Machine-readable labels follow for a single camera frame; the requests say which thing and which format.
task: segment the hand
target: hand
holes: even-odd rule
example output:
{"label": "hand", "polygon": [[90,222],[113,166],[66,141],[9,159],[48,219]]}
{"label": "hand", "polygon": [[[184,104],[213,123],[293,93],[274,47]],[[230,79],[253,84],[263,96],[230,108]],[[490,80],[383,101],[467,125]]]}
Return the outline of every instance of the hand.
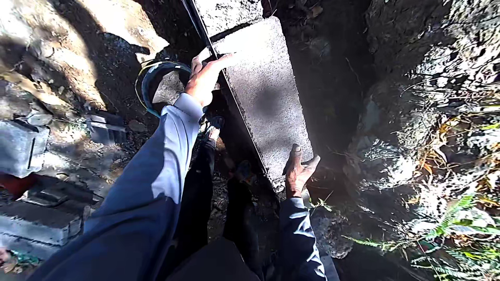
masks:
{"label": "hand", "polygon": [[294,144],[290,151],[290,158],[286,163],[286,198],[301,197],[304,186],[309,178],[316,171],[316,167],[320,162],[318,155],[311,160],[301,163],[302,148],[298,144]]}
{"label": "hand", "polygon": [[236,63],[234,54],[225,54],[218,60],[204,64],[203,60],[209,56],[210,53],[205,48],[199,55],[192,59],[191,77],[184,89],[184,92],[195,98],[201,104],[201,107],[206,107],[212,102],[212,91],[217,82],[219,72]]}

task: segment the jacket cuff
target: jacket cuff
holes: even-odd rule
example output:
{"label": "jacket cuff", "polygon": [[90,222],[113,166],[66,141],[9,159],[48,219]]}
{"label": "jacket cuff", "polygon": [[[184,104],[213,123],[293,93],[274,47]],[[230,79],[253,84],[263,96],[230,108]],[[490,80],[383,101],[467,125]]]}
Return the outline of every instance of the jacket cuff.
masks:
{"label": "jacket cuff", "polygon": [[297,209],[305,209],[304,200],[299,197],[288,198],[285,201],[281,202],[281,211],[285,214],[292,214],[297,212]]}
{"label": "jacket cuff", "polygon": [[202,105],[194,97],[185,92],[179,95],[173,106],[197,121],[203,116]]}

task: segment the black pants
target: black pants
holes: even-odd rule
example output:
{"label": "black pants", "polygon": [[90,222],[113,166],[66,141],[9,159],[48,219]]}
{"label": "black pants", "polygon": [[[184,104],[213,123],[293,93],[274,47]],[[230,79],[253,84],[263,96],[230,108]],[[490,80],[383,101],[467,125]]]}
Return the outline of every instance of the black pants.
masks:
{"label": "black pants", "polygon": [[[202,143],[184,181],[179,220],[173,237],[177,245],[169,250],[164,273],[158,279],[165,280],[164,277],[179,264],[208,243],[207,223],[212,211],[214,157],[215,143],[211,140]],[[250,225],[252,194],[244,183],[235,178],[227,182],[227,193],[229,203],[222,236],[234,242],[246,265],[262,280],[257,234]]]}

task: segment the blue sleeve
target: blue sleeve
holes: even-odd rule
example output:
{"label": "blue sleeve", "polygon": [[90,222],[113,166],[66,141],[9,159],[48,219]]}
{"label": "blue sleeve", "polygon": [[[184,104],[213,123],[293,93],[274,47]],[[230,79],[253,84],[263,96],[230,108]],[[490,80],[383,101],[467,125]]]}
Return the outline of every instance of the blue sleeve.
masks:
{"label": "blue sleeve", "polygon": [[154,280],[179,217],[201,105],[182,93],[123,170],[84,233],[45,261],[35,280]]}
{"label": "blue sleeve", "polygon": [[279,212],[280,264],[300,281],[326,281],[325,268],[316,247],[309,211],[302,198],[281,202]]}

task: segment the gray cinder block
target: gray cinder block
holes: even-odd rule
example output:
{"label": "gray cinder block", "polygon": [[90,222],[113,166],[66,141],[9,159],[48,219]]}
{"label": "gray cinder block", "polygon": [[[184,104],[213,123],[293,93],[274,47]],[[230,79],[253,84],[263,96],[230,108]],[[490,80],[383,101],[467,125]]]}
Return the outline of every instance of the gray cinder block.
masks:
{"label": "gray cinder block", "polygon": [[81,224],[76,214],[31,203],[0,206],[0,233],[40,243],[63,246],[80,232]]}
{"label": "gray cinder block", "polygon": [[302,147],[303,160],[313,157],[280,21],[274,16],[261,20],[217,41],[214,48],[219,54],[240,53],[241,62],[226,69],[229,86],[275,184],[283,180],[292,144]]}
{"label": "gray cinder block", "polygon": [[209,37],[262,19],[263,8],[260,1],[197,0],[195,2]]}
{"label": "gray cinder block", "polygon": [[40,171],[49,131],[19,120],[0,121],[0,172],[24,178]]}

